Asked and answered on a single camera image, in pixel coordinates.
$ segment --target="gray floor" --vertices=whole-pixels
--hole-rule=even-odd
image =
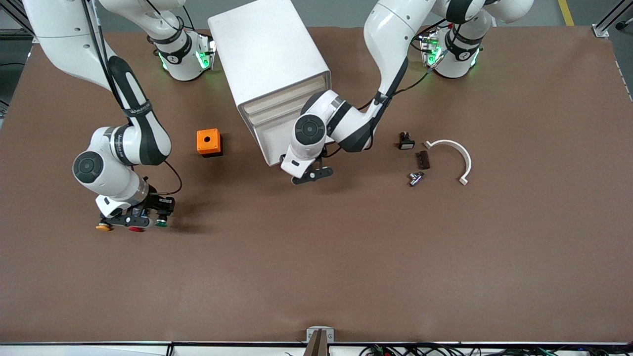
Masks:
[[[187,9],[196,28],[206,28],[206,20],[215,14],[236,8],[252,0],[189,0]],[[612,8],[617,0],[568,0],[570,12],[576,25],[590,25],[597,22]],[[336,26],[362,27],[367,14],[373,8],[374,1],[369,0],[293,0],[299,15],[309,27]],[[185,17],[182,9],[175,10],[177,15]],[[100,8],[99,17],[105,31],[140,31],[132,22]],[[436,22],[439,18],[430,15],[426,23]],[[499,26],[562,26],[565,21],[558,0],[535,0],[527,16],[507,25]],[[0,11],[0,29],[15,27],[11,19]],[[623,75],[633,82],[633,25],[625,31],[610,30],[616,56]],[[0,64],[10,62],[24,63],[30,49],[28,41],[0,41]],[[22,72],[22,66],[0,67],[0,99],[11,101],[16,83]]]

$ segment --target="orange block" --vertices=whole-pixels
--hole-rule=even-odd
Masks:
[[[218,129],[200,130],[196,136],[197,151],[202,157],[222,156],[222,135]]]

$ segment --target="brown table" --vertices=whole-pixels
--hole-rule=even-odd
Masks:
[[[354,105],[378,71],[362,29],[311,29]],[[630,341],[633,120],[609,41],[586,27],[495,28],[464,78],[396,97],[369,152],[292,186],[267,167],[221,72],[177,82],[145,35],[108,34],[169,132],[184,188],[171,228],[94,229],[71,165],[124,119],[108,92],[34,46],[0,131],[1,341]],[[413,61],[403,83],[423,68]],[[218,127],[226,155],[201,158]],[[418,142],[430,151],[415,188]],[[140,168],[158,189],[166,166]]]

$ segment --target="yellow tape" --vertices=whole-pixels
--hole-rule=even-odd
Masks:
[[[569,6],[567,6],[567,0],[558,0],[558,6],[560,6],[560,11],[563,13],[563,18],[565,19],[565,25],[573,26],[572,13],[569,12]]]

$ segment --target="open white box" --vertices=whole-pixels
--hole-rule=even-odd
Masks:
[[[257,0],[210,17],[235,105],[268,165],[279,163],[308,98],[330,69],[291,0]]]

